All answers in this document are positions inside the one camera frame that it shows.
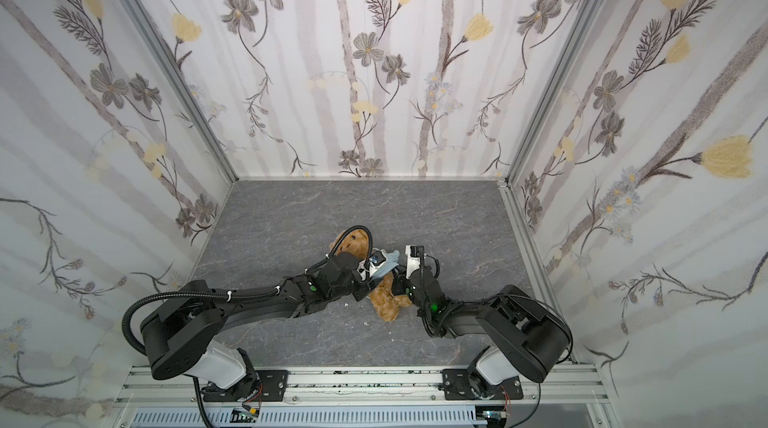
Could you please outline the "brown teddy bear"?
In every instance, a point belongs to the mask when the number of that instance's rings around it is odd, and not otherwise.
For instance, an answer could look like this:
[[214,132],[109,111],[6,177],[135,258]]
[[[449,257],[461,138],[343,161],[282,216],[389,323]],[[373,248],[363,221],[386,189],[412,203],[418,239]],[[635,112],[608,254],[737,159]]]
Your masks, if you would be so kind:
[[[329,247],[334,253],[346,252],[363,260],[371,247],[370,237],[361,229],[356,229],[347,235],[339,234]],[[384,322],[393,322],[402,308],[413,305],[407,295],[395,295],[393,293],[394,276],[387,273],[373,291],[368,294],[368,299],[377,315]]]

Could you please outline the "light blue teddy hoodie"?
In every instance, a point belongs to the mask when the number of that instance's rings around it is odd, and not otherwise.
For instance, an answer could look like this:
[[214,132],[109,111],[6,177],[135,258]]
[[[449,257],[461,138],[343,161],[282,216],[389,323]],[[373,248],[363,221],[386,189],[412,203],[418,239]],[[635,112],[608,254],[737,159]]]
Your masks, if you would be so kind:
[[374,250],[368,259],[368,274],[370,279],[380,279],[399,266],[400,252],[398,250]]

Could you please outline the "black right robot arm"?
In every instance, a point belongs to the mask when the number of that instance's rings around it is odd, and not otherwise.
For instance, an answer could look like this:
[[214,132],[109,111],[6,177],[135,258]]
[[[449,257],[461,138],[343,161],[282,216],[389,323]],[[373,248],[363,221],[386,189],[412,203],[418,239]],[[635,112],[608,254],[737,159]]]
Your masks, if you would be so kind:
[[572,350],[572,332],[560,315],[514,285],[481,300],[462,301],[444,294],[430,266],[399,266],[393,292],[409,297],[428,336],[485,335],[517,373],[536,383]]

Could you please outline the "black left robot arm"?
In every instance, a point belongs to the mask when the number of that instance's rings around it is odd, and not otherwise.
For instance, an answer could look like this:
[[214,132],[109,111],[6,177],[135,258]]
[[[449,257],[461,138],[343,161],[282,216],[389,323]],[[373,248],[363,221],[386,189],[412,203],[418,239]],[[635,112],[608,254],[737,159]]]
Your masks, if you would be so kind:
[[346,296],[365,298],[385,262],[379,250],[362,260],[341,252],[271,288],[214,289],[194,280],[180,291],[151,295],[131,305],[123,319],[124,336],[147,357],[154,379],[186,375],[222,331],[309,316]]

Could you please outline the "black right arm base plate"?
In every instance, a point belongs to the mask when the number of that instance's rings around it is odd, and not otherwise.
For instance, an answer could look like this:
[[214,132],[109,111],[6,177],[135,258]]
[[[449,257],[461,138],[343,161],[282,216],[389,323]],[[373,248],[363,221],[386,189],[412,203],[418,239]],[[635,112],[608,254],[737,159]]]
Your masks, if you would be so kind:
[[524,398],[518,377],[492,385],[467,368],[446,368],[441,371],[441,376],[439,389],[447,401],[517,401]]

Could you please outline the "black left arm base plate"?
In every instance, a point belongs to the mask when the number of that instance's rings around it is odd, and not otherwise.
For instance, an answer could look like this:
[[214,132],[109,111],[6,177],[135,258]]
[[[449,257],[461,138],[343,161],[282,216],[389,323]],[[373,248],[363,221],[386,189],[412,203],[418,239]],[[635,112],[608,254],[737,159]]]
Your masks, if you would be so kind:
[[201,388],[202,399],[205,402],[282,402],[288,375],[288,370],[258,369],[227,389],[209,382]]

